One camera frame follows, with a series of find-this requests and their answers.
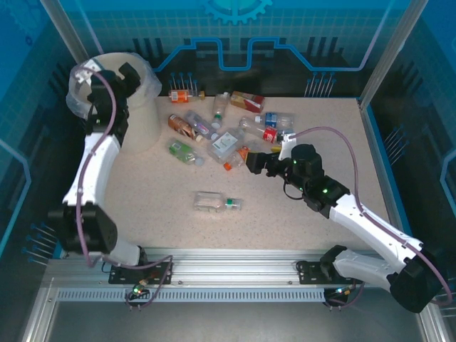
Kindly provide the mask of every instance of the clear plastic bottle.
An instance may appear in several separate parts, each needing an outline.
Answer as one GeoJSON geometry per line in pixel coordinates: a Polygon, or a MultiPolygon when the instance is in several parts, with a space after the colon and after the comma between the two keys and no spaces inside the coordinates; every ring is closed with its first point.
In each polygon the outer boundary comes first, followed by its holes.
{"type": "Polygon", "coordinates": [[[225,114],[228,102],[229,93],[226,91],[223,94],[217,94],[214,98],[214,105],[212,106],[212,114],[214,115],[214,118],[212,119],[211,125],[216,130],[222,126],[222,118],[225,114]]]}
{"type": "Polygon", "coordinates": [[[255,123],[251,119],[244,117],[239,121],[239,127],[242,128],[246,133],[253,134],[258,138],[270,142],[271,144],[276,142],[277,129],[271,126],[265,127],[259,123],[255,123]]]}
{"type": "Polygon", "coordinates": [[[265,126],[271,126],[277,130],[292,130],[293,129],[293,114],[268,112],[264,115],[255,117],[256,123],[261,123],[265,126]]]}
{"type": "Polygon", "coordinates": [[[187,114],[185,114],[184,120],[208,140],[215,140],[219,136],[217,130],[193,110],[189,110],[187,114]]]}
{"type": "Polygon", "coordinates": [[[189,146],[179,141],[178,139],[171,139],[168,143],[168,149],[172,155],[178,160],[187,165],[201,166],[204,164],[204,159],[189,146]]]}
{"type": "Polygon", "coordinates": [[[242,199],[225,198],[220,192],[198,191],[193,201],[195,210],[223,212],[224,210],[241,210],[242,199]]]}
{"type": "Polygon", "coordinates": [[[207,154],[220,164],[243,145],[244,131],[240,128],[230,128],[207,148],[207,154]]]}

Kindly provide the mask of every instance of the plastic container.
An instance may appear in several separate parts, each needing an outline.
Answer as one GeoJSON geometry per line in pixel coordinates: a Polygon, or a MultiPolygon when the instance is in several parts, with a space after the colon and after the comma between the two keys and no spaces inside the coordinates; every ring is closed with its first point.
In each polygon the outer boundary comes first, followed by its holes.
{"type": "Polygon", "coordinates": [[[189,110],[187,114],[185,114],[184,120],[208,140],[215,140],[219,136],[217,130],[193,110],[189,110]]]}
{"type": "Polygon", "coordinates": [[[214,98],[214,105],[212,106],[212,127],[218,130],[222,126],[222,119],[225,114],[229,102],[229,93],[224,92],[223,94],[217,94],[214,98]]]}
{"type": "Polygon", "coordinates": [[[208,146],[207,154],[216,162],[224,164],[227,158],[243,145],[243,142],[244,131],[240,128],[230,128],[208,146]]]}
{"type": "Polygon", "coordinates": [[[179,118],[175,114],[170,115],[170,117],[168,118],[168,126],[170,126],[179,134],[189,137],[192,140],[195,140],[197,143],[202,140],[202,135],[197,133],[192,126],[190,126],[182,118],[179,118]]]}
{"type": "MultiPolygon", "coordinates": [[[[119,72],[119,67],[128,62],[140,75],[140,87],[127,99],[130,117],[120,151],[135,154],[148,150],[158,141],[161,133],[155,98],[160,94],[162,84],[154,74],[150,64],[136,53],[106,53],[96,56],[92,60],[104,69],[115,71],[121,78],[123,75],[119,72]]],[[[66,104],[74,114],[87,120],[88,112],[92,106],[92,103],[87,100],[87,95],[92,90],[86,82],[79,83],[76,80],[77,67],[71,70],[66,104]]]]}
{"type": "Polygon", "coordinates": [[[277,129],[271,126],[263,126],[259,123],[255,123],[253,120],[248,118],[242,118],[239,121],[239,127],[246,133],[253,134],[258,138],[261,138],[270,143],[275,143],[277,139],[277,129]]]}
{"type": "Polygon", "coordinates": [[[265,126],[271,126],[277,130],[292,130],[293,129],[293,114],[268,112],[265,115],[257,115],[255,123],[261,123],[265,126]]]}
{"type": "Polygon", "coordinates": [[[241,167],[245,164],[247,159],[247,154],[250,149],[247,146],[242,146],[238,150],[234,151],[228,158],[227,161],[223,164],[223,167],[226,171],[230,171],[235,167],[241,167]]]}
{"type": "Polygon", "coordinates": [[[187,165],[202,166],[204,159],[189,146],[179,141],[178,139],[171,139],[168,143],[168,149],[172,155],[178,160],[187,165]]]}
{"type": "Polygon", "coordinates": [[[225,198],[220,192],[199,191],[193,201],[195,210],[208,212],[223,212],[224,210],[241,210],[242,199],[225,198]]]}

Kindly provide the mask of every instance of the water bottle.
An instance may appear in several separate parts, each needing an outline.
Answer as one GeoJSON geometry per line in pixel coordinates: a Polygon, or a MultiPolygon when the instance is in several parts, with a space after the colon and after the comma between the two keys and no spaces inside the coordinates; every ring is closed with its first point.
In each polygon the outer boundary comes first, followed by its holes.
{"type": "Polygon", "coordinates": [[[229,93],[224,92],[223,94],[217,94],[214,98],[214,105],[212,106],[212,127],[218,130],[222,126],[222,118],[225,114],[225,108],[228,105],[229,93]]]}
{"type": "Polygon", "coordinates": [[[242,199],[226,198],[220,192],[199,191],[195,195],[193,208],[208,212],[223,212],[224,210],[241,210],[242,199]]]}
{"type": "Polygon", "coordinates": [[[215,140],[219,136],[217,130],[211,126],[205,119],[201,118],[193,110],[189,110],[184,117],[196,131],[208,140],[215,140]]]}
{"type": "Polygon", "coordinates": [[[187,165],[201,166],[204,164],[203,158],[199,157],[189,145],[184,144],[178,139],[171,139],[168,149],[172,155],[187,165]]]}
{"type": "Polygon", "coordinates": [[[259,123],[255,123],[253,120],[248,118],[242,118],[239,121],[239,127],[246,133],[253,134],[258,138],[270,142],[271,144],[276,142],[277,129],[271,126],[264,126],[259,123]]]}
{"type": "Polygon", "coordinates": [[[293,119],[292,114],[268,112],[265,115],[256,116],[255,122],[274,127],[277,130],[292,130],[293,119]]]}

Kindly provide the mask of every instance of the plastic bottle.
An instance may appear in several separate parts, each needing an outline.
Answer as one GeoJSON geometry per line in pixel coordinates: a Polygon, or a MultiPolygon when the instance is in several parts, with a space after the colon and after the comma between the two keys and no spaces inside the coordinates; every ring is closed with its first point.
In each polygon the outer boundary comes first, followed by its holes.
{"type": "Polygon", "coordinates": [[[187,114],[185,114],[184,119],[206,139],[215,140],[218,138],[219,135],[217,134],[217,130],[193,110],[189,110],[187,114]]]}
{"type": "Polygon", "coordinates": [[[196,132],[196,130],[186,123],[183,119],[179,118],[177,115],[172,114],[168,118],[168,126],[170,126],[173,130],[178,132],[181,135],[191,138],[195,140],[197,143],[202,140],[202,135],[196,132]]]}
{"type": "Polygon", "coordinates": [[[208,212],[223,212],[224,210],[241,210],[242,199],[225,198],[220,192],[199,191],[195,195],[193,208],[208,212]]]}
{"type": "Polygon", "coordinates": [[[244,131],[240,128],[230,128],[221,134],[207,148],[207,154],[220,164],[224,164],[227,158],[239,149],[244,142],[244,131]]]}
{"type": "Polygon", "coordinates": [[[292,114],[268,112],[265,115],[257,115],[256,123],[261,123],[265,126],[271,126],[277,130],[293,129],[294,117],[292,114]]]}
{"type": "Polygon", "coordinates": [[[212,119],[211,125],[216,130],[222,126],[222,118],[225,114],[228,102],[229,93],[226,91],[223,94],[217,94],[214,98],[214,105],[212,106],[212,114],[214,115],[214,118],[212,119]]]}
{"type": "Polygon", "coordinates": [[[172,155],[187,165],[201,166],[204,164],[203,158],[199,157],[189,145],[184,144],[178,139],[171,139],[168,144],[168,149],[172,155]]]}
{"type": "Polygon", "coordinates": [[[242,128],[246,133],[253,134],[258,138],[261,138],[265,141],[269,141],[271,144],[276,142],[277,139],[277,129],[255,123],[253,120],[248,118],[242,118],[239,121],[239,127],[242,128]]]}

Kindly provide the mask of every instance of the beige table surface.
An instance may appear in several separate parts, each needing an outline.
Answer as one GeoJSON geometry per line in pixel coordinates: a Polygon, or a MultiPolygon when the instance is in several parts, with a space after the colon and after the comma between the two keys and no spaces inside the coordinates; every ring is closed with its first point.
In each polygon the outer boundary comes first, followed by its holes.
{"type": "MultiPolygon", "coordinates": [[[[120,153],[110,172],[105,210],[117,224],[120,236],[144,247],[328,249],[342,244],[368,249],[346,228],[311,211],[304,201],[289,200],[282,192],[280,177],[253,175],[246,167],[227,172],[207,155],[208,140],[196,143],[168,128],[170,114],[183,117],[189,109],[210,119],[212,104],[213,98],[182,105],[157,99],[160,140],[138,155],[120,153]],[[189,166],[175,159],[166,148],[171,137],[195,147],[206,163],[189,166]],[[196,212],[192,204],[197,190],[241,198],[242,211],[196,212]]],[[[383,219],[388,218],[355,99],[267,98],[264,110],[295,113],[296,132],[330,125],[345,134],[358,159],[361,201],[383,219]]],[[[229,105],[219,132],[236,127],[244,115],[254,117],[229,105]]],[[[253,135],[246,135],[246,141],[252,139],[253,135]]],[[[322,156],[326,174],[353,189],[350,154],[337,135],[310,133],[299,138],[299,143],[313,144],[322,156]]],[[[290,195],[299,194],[289,188],[290,195]]]]}

